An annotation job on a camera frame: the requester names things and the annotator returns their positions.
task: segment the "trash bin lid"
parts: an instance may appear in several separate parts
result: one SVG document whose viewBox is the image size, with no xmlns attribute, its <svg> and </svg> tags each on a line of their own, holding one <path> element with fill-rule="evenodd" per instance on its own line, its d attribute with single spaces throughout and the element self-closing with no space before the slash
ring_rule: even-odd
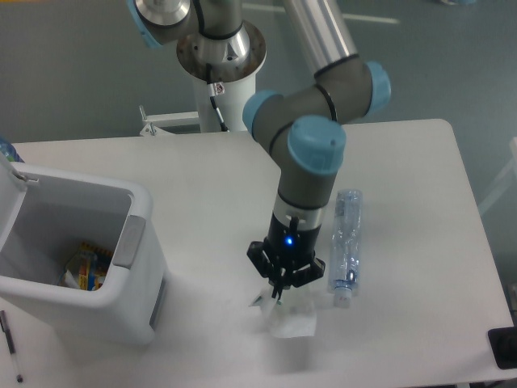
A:
<svg viewBox="0 0 517 388">
<path fill-rule="evenodd" d="M 0 153 L 0 250 L 7 240 L 22 207 L 27 185 L 21 174 Z"/>
</svg>

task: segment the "cable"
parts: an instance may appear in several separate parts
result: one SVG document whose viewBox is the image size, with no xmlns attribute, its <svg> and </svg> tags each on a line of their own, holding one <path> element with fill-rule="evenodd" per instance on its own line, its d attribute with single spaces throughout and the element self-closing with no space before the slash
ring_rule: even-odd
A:
<svg viewBox="0 0 517 388">
<path fill-rule="evenodd" d="M 206 79 L 207 85 L 210 85 L 212 83 L 212 65 L 210 65 L 209 63 L 207 63 Z M 219 121 L 219 125 L 221 127 L 221 132 L 228 132 L 229 129 L 225 124 L 225 119 L 223 119 L 221 110 L 217 106 L 216 97 L 213 95 L 210 96 L 210 104 L 212 105 L 213 110 L 216 111 L 217 120 Z"/>
</svg>

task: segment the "pen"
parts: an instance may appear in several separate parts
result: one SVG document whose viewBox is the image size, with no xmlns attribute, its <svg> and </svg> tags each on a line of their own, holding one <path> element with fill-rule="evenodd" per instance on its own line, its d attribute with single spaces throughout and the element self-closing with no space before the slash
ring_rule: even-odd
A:
<svg viewBox="0 0 517 388">
<path fill-rule="evenodd" d="M 11 329 L 7 324 L 7 316 L 4 310 L 0 311 L 0 325 L 2 325 L 2 331 L 6 335 L 7 347 L 9 348 L 9 353 L 11 355 L 11 360 L 13 361 L 13 367 L 15 368 L 16 373 L 16 381 L 23 382 L 22 374 L 19 371 L 19 363 L 18 358 L 16 357 L 15 343 L 13 342 L 13 337 L 11 335 Z"/>
</svg>

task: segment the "blue joint cap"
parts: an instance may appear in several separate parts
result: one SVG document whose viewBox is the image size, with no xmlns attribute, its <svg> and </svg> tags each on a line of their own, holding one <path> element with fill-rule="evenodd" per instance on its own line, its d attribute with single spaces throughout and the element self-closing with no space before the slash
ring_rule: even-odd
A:
<svg viewBox="0 0 517 388">
<path fill-rule="evenodd" d="M 322 116 L 301 117 L 288 134 L 290 155 L 300 167 L 315 175 L 338 172 L 346 143 L 341 125 Z"/>
<path fill-rule="evenodd" d="M 369 115 L 388 104 L 391 98 L 391 83 L 388 73 L 386 73 L 380 63 L 370 61 L 366 66 L 368 66 L 372 75 L 372 102 L 367 113 Z"/>
<path fill-rule="evenodd" d="M 138 15 L 137 6 L 135 6 L 134 0 L 126 0 L 126 4 L 128 5 L 129 12 L 131 13 L 132 19 L 137 25 L 138 31 L 140 32 L 140 35 L 142 35 L 142 39 L 144 40 L 147 47 L 150 49 L 157 49 L 161 47 L 162 45 L 159 44 L 156 39 L 154 39 L 154 36 L 151 35 L 147 27 L 145 26 L 144 22 L 140 19 L 140 16 Z"/>
<path fill-rule="evenodd" d="M 262 107 L 262 104 L 274 95 L 280 94 L 276 91 L 260 91 L 252 95 L 246 102 L 244 110 L 242 111 L 242 121 L 244 121 L 244 125 L 248 128 L 248 132 L 251 133 L 251 135 L 253 135 L 253 122 L 255 116 L 257 116 L 257 112 L 260 107 Z"/>
</svg>

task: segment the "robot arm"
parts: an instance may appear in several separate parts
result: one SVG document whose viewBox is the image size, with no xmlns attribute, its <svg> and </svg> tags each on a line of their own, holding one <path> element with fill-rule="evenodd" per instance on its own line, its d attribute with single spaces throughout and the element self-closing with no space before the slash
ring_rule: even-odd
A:
<svg viewBox="0 0 517 388">
<path fill-rule="evenodd" d="M 246 68 L 252 54 L 240 0 L 128 0 L 128 5 L 148 44 L 195 34 L 193 57 L 208 70 L 207 83 L 211 72 L 231 82 Z M 267 237 L 248 250 L 274 286 L 273 297 L 323 276 L 325 263 L 315 257 L 314 246 L 343 162 L 346 138 L 338 123 L 382 108 L 391 93 L 382 67 L 359 58 L 336 0 L 284 0 L 284 6 L 315 84 L 287 97 L 261 91 L 242 114 L 281 170 Z"/>
<path fill-rule="evenodd" d="M 243 120 L 281 169 L 267 237 L 248 257 L 280 297 L 323 276 L 314 245 L 338 169 L 345 134 L 340 125 L 389 101 L 389 79 L 375 62 L 364 64 L 335 0 L 284 0 L 304 47 L 315 85 L 283 97 L 261 91 Z"/>
<path fill-rule="evenodd" d="M 234 36 L 242 27 L 242 4 L 225 0 L 127 0 L 150 47 L 198 32 L 213 40 Z"/>
</svg>

